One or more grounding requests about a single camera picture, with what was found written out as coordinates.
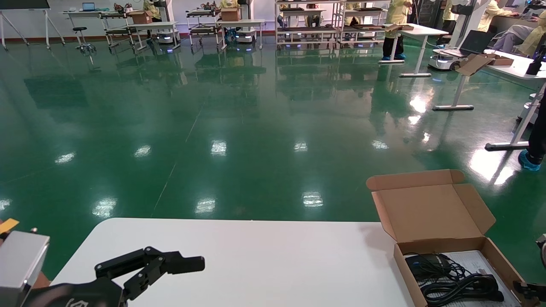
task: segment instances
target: cardboard box on cart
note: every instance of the cardboard box on cart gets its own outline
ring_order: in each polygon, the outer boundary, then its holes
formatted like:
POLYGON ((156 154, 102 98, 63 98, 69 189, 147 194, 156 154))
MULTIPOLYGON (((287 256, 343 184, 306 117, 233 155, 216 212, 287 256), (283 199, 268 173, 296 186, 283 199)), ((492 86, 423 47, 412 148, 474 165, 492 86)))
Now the cardboard box on cart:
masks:
POLYGON ((133 18, 133 23, 152 23, 152 12, 150 11, 132 11, 127 13, 127 16, 133 18))
POLYGON ((426 307, 426 300, 408 267, 404 254, 443 253, 479 250, 502 282, 515 292, 513 281, 523 281, 485 232, 495 223, 482 198, 471 184, 462 184, 459 170, 432 170, 419 173, 370 177, 381 225, 396 244, 394 259, 416 307, 426 307))
POLYGON ((241 10, 239 8, 221 9, 223 21, 239 21, 241 19, 241 10))

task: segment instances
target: black power cable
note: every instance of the black power cable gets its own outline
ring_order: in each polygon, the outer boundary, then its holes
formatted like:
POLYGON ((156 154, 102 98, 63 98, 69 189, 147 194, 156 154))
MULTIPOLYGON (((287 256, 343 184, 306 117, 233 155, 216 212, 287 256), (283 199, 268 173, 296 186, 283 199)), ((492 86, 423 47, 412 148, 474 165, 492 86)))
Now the black power cable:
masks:
POLYGON ((415 255, 407 257, 406 262, 428 307, 440 307, 465 298, 504 301, 493 275, 471 274, 459 263, 440 253, 407 255, 415 255))

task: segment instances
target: black pants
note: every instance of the black pants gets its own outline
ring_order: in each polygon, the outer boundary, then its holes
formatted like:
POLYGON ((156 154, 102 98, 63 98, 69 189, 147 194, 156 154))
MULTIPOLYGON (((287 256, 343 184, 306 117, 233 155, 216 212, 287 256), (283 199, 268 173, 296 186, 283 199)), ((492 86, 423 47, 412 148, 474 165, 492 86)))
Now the black pants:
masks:
POLYGON ((455 20, 444 20, 444 23, 442 24, 442 31, 449 32, 449 35, 453 34, 453 30, 455 30, 455 25, 457 22, 455 20))
POLYGON ((321 17, 320 16, 308 16, 307 17, 307 24, 309 27, 312 27, 314 23, 315 27, 319 27, 321 25, 321 17))
MULTIPOLYGON (((394 54, 399 55, 404 53, 403 40, 403 36, 398 37, 398 42, 396 42, 396 51, 394 52, 394 54)), ((393 45, 394 38, 385 37, 385 41, 383 42, 383 56, 390 56, 390 52, 393 50, 393 45)))
MULTIPOLYGON (((162 20, 161 19, 157 19, 157 18, 154 18, 152 17, 152 22, 161 22, 162 20)), ((152 32, 150 30, 148 30, 148 38, 152 37, 152 32)))
POLYGON ((529 136, 529 154, 542 159, 546 154, 546 95, 541 100, 537 120, 529 136))

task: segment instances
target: green floor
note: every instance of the green floor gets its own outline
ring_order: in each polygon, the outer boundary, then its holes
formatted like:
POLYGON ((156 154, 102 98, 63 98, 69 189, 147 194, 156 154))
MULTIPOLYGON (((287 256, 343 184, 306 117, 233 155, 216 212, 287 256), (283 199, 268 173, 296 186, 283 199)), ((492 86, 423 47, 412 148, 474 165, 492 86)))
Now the green floor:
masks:
POLYGON ((474 111, 435 113, 458 76, 398 78, 410 45, 390 67, 380 48, 135 57, 99 42, 91 62, 74 46, 0 50, 0 219, 51 236, 50 278, 109 217, 378 221, 368 177, 454 168, 496 216, 488 236, 546 282, 546 172, 483 149, 511 138, 531 90, 478 73, 461 96, 474 111))

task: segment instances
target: white wall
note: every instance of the white wall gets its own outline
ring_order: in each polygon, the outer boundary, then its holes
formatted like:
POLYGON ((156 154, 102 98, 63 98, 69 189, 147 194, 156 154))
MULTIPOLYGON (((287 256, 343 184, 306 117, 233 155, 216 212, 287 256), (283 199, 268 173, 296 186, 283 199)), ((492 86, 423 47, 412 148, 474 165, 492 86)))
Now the white wall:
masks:
MULTIPOLYGON (((143 4, 143 0, 49 0, 49 5, 51 6, 49 16, 61 35, 75 36, 74 32, 72 32, 72 24, 70 23, 70 20, 68 20, 67 15, 60 14, 60 12, 68 10, 71 7, 80 9, 82 1, 95 2, 97 8, 110 8, 110 10, 114 9, 114 2, 119 2, 121 4, 131 3, 135 9, 142 8, 143 4)), ((195 9, 207 1, 211 2, 211 0, 171 0, 172 14, 174 15, 175 20, 179 22, 178 29, 182 33, 187 32, 186 10, 195 9)), ((326 11, 322 12, 322 17, 325 23, 329 23, 332 17, 333 5, 321 4, 320 7, 326 9, 326 11)), ((276 16, 275 3, 273 0, 252 0, 251 9, 253 11, 253 18, 266 20, 265 30, 275 29, 276 16)), ((3 12, 25 37, 45 37, 45 21, 41 11, 9 10, 3 12)), ((212 21, 212 19, 201 19, 201 22, 208 21, 212 21)), ((121 26, 123 23, 123 20, 109 20, 109 25, 111 27, 121 26)), ((190 19, 190 26, 196 23, 196 18, 190 19)), ((86 36, 104 35, 102 24, 99 19, 79 18, 74 19, 74 24, 76 27, 87 27, 87 30, 84 32, 84 35, 86 36)), ((51 26, 49 27, 49 31, 50 37, 58 36, 51 26)), ((4 24, 4 34, 7 38, 19 37, 6 23, 4 24)))

